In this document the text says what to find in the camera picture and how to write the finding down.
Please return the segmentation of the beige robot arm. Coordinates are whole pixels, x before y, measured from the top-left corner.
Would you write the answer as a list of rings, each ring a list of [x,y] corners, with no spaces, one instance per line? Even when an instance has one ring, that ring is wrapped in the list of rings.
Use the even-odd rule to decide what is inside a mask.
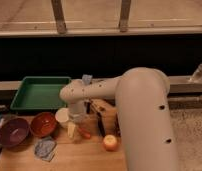
[[[81,114],[84,99],[113,98],[128,171],[180,171],[167,96],[168,77],[160,70],[133,68],[90,85],[74,80],[60,91],[69,115]]]

